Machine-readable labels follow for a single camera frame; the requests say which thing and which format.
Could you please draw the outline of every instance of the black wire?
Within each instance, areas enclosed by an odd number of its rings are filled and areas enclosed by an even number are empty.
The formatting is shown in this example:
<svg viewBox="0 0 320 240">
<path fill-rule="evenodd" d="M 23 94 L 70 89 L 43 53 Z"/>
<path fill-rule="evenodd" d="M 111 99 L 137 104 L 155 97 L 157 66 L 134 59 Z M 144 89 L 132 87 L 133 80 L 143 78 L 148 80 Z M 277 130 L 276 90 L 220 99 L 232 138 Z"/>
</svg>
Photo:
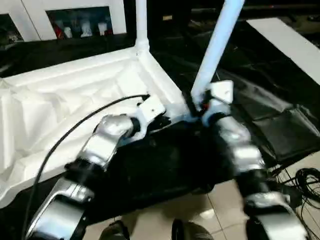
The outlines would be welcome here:
<svg viewBox="0 0 320 240">
<path fill-rule="evenodd" d="M 50 156 L 54 153 L 54 151 L 57 149 L 57 147 L 61 144 L 61 142 L 66 139 L 66 137 L 71 134 L 77 127 L 79 127 L 84 121 L 88 120 L 89 118 L 93 117 L 94 115 L 100 113 L 102 110 L 109 108 L 110 106 L 120 103 L 124 100 L 128 100 L 128 99 L 133 99 L 133 98 L 148 98 L 149 95 L 148 94 L 140 94 L 140 95 L 133 95 L 133 96 L 126 96 L 126 97 L 122 97 L 120 99 L 117 99 L 107 105 L 104 105 L 102 107 L 100 107 L 99 109 L 95 110 L 94 112 L 91 112 L 90 114 L 88 114 L 86 117 L 84 117 L 83 119 L 81 119 L 80 121 L 78 121 L 72 128 L 69 129 L 69 131 L 67 131 L 57 142 L 56 144 L 49 150 L 49 152 L 47 153 L 47 155 L 45 156 L 39 170 L 38 173 L 35 177 L 33 186 L 32 186 L 32 190 L 31 190 L 31 194 L 26 206 L 26 210 L 25 210 L 25 216 L 24 216 L 24 221 L 23 221 L 23 225 L 22 225 L 22 232 L 21 232 L 21 240 L 26 240 L 26 231 L 27 231 L 27 225 L 28 225 L 28 220 L 29 220 L 29 215 L 30 215 L 30 210 L 31 210 L 31 206 L 32 206 L 32 202 L 33 199 L 35 198 L 36 192 L 37 192 L 37 186 L 38 183 L 40 181 L 40 177 L 41 174 L 50 158 Z"/>
</svg>

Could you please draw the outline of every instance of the white metal pole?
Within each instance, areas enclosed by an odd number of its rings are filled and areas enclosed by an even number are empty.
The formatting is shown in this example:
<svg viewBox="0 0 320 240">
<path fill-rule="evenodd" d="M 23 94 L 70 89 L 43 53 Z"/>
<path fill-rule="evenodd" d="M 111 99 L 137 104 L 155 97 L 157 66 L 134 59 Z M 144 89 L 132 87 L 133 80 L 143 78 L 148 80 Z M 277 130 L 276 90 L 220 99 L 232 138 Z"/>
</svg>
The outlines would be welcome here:
<svg viewBox="0 0 320 240">
<path fill-rule="evenodd" d="M 245 0 L 224 1 L 223 8 L 191 90 L 192 99 L 197 108 L 202 103 L 204 92 L 216 72 L 244 3 Z"/>
<path fill-rule="evenodd" d="M 138 52 L 149 51 L 147 30 L 147 0 L 135 0 L 136 11 L 136 41 Z"/>
</svg>

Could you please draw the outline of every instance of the beige floor tile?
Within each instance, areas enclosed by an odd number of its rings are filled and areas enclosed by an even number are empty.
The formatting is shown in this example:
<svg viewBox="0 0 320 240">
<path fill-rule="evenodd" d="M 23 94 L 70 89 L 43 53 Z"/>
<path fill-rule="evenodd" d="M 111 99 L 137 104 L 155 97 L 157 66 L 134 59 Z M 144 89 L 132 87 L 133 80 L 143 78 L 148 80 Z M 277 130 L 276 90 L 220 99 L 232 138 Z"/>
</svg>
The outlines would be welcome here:
<svg viewBox="0 0 320 240">
<path fill-rule="evenodd" d="M 295 176 L 297 170 L 302 168 L 316 168 L 320 170 L 320 151 L 315 152 L 287 168 L 291 176 Z"/>
<path fill-rule="evenodd" d="M 305 157 L 304 159 L 302 159 L 301 161 L 298 161 L 295 164 L 289 166 L 287 168 L 287 171 L 290 177 L 294 177 L 296 175 L 296 172 L 302 168 L 316 168 L 320 170 L 320 151 L 314 154 L 311 154 Z M 279 176 L 282 181 L 289 179 L 289 176 L 285 171 L 282 171 Z M 312 224 L 313 226 L 314 225 L 313 222 L 315 221 L 317 226 L 320 228 L 320 211 L 316 208 L 308 206 L 307 204 L 305 205 L 305 208 L 308 210 L 308 213 L 306 215 L 307 215 L 307 219 L 310 219 L 309 220 L 310 224 Z"/>
<path fill-rule="evenodd" d="M 242 224 L 248 219 L 243 212 L 243 200 L 234 180 L 216 185 L 208 195 L 223 229 Z"/>
<path fill-rule="evenodd" d="M 246 225 L 236 224 L 223 229 L 226 240 L 247 240 Z"/>
<path fill-rule="evenodd" d="M 303 220 L 307 224 L 307 226 L 320 238 L 320 228 L 315 222 L 315 218 L 310 214 L 309 207 L 303 208 Z M 297 208 L 297 212 L 299 216 L 301 216 L 301 206 Z"/>
<path fill-rule="evenodd" d="M 86 232 L 82 240 L 98 240 L 103 230 L 113 222 L 114 219 L 111 218 L 106 221 L 102 221 L 88 226 L 86 228 Z"/>
<path fill-rule="evenodd" d="M 174 219 L 193 221 L 210 233 L 221 230 L 207 195 L 187 195 L 117 217 L 128 227 L 132 240 L 170 240 Z"/>
<path fill-rule="evenodd" d="M 213 240 L 226 240 L 225 234 L 222 230 L 212 233 L 211 235 Z"/>
</svg>

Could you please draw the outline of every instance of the display case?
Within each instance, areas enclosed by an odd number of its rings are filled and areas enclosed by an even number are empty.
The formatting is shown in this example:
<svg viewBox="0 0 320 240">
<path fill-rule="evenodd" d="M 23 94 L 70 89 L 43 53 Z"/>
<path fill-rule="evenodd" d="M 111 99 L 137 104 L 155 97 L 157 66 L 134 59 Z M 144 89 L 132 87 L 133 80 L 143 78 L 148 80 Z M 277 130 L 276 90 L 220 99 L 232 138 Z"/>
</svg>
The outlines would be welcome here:
<svg viewBox="0 0 320 240">
<path fill-rule="evenodd" d="M 126 33 L 123 0 L 22 0 L 41 40 Z"/>
<path fill-rule="evenodd" d="M 40 40 L 20 0 L 0 1 L 0 46 Z"/>
</svg>

